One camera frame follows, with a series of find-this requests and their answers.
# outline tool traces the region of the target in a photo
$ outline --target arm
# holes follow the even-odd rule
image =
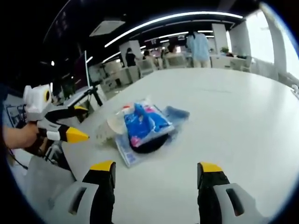
[[[28,123],[22,129],[3,127],[3,138],[10,149],[26,148],[36,141],[38,128],[34,123]]]
[[[138,57],[136,57],[136,55],[134,55],[134,57],[135,57],[135,60],[137,60],[137,61],[142,60],[142,58],[138,58]]]
[[[191,50],[192,49],[192,44],[191,44],[191,37],[187,37],[187,41],[186,41],[186,45],[187,47]]]

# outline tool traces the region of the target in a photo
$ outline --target white wall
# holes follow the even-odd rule
[[[251,55],[249,34],[246,22],[243,22],[231,29],[229,32],[232,51],[237,55]]]
[[[216,52],[216,43],[215,43],[215,39],[214,38],[208,38],[207,39],[209,41],[209,48],[213,48],[214,52]]]
[[[215,43],[216,43],[216,53],[221,53],[222,47],[228,47],[228,41],[226,38],[226,29],[224,24],[213,23],[212,24],[214,36],[215,36]]]

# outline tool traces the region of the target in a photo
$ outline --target white table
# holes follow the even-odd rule
[[[71,106],[73,105],[78,99],[80,99],[87,91],[91,90],[92,86],[84,86],[81,89],[77,90],[74,95],[71,96],[68,100],[64,101],[64,105]]]
[[[127,102],[151,95],[160,108],[191,113],[169,150],[127,168],[116,149],[100,148],[95,130]],[[92,164],[116,161],[113,222],[198,223],[197,163],[221,166],[256,199],[264,216],[275,215],[292,193],[299,174],[299,101],[271,79],[222,69],[171,69],[129,86],[78,128],[87,142],[63,144],[78,180]]]

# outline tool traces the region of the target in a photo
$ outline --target ceiling light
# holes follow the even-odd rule
[[[209,15],[223,15],[223,16],[230,16],[230,17],[235,17],[235,18],[239,18],[239,19],[242,19],[243,16],[240,16],[240,15],[235,15],[235,14],[231,14],[231,13],[223,13],[223,12],[206,12],[206,11],[201,11],[201,12],[188,12],[188,13],[179,13],[179,14],[173,14],[173,15],[168,15],[168,16],[164,16],[164,17],[161,17],[161,18],[158,18],[158,19],[155,19],[155,20],[151,20],[151,21],[148,21],[146,23],[143,23],[137,27],[134,27],[126,32],[124,32],[123,34],[119,35],[118,37],[114,38],[112,41],[110,41],[109,43],[107,43],[105,45],[105,48],[108,47],[109,45],[111,45],[112,43],[114,43],[115,41],[121,39],[122,37],[140,29],[140,28],[143,28],[145,26],[148,26],[150,24],[153,24],[153,23],[156,23],[156,22],[160,22],[160,21],[163,21],[163,20],[168,20],[168,19],[171,19],[171,18],[176,18],[176,17],[180,17],[180,16],[188,16],[188,15],[206,15],[206,14],[209,14]]]
[[[152,38],[152,39],[146,40],[146,41],[144,41],[144,42],[149,42],[149,41],[153,41],[153,40],[156,40],[156,39],[158,39],[158,38],[157,38],[157,37],[155,37],[155,38]]]
[[[188,32],[180,32],[180,33],[176,33],[176,34],[168,34],[168,35],[160,36],[159,39],[165,38],[165,37],[169,37],[169,36],[179,36],[179,35],[183,35],[183,34],[187,34],[187,33]]]
[[[93,59],[93,56],[91,56],[90,58],[88,58],[87,60],[86,60],[86,63],[88,63],[90,60],[92,60]]]
[[[119,52],[117,52],[116,54],[111,55],[110,57],[106,58],[106,59],[103,61],[103,63],[105,63],[105,62],[108,61],[109,59],[111,59],[111,58],[117,56],[117,55],[120,54],[120,53],[121,53],[121,52],[119,51]]]
[[[140,34],[144,34],[144,33],[147,33],[149,31],[152,31],[154,29],[158,29],[158,28],[161,28],[161,27],[165,27],[165,26],[171,26],[171,25],[175,25],[175,24],[181,24],[181,23],[189,23],[189,22],[220,22],[220,23],[229,23],[231,24],[231,26],[234,26],[235,23],[234,22],[230,22],[230,21],[225,21],[225,20],[186,20],[186,21],[181,21],[181,22],[173,22],[173,23],[168,23],[166,25],[163,25],[163,26],[158,26],[158,27],[154,27],[154,28],[151,28],[151,29],[147,29],[145,31],[142,31],[132,37],[130,37],[130,39],[140,35]]]
[[[212,30],[199,30],[198,33],[212,33]]]

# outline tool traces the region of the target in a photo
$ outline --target blue cloth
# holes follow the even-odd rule
[[[191,50],[192,58],[198,61],[208,61],[209,55],[209,43],[204,34],[195,33],[187,37],[187,47]]]

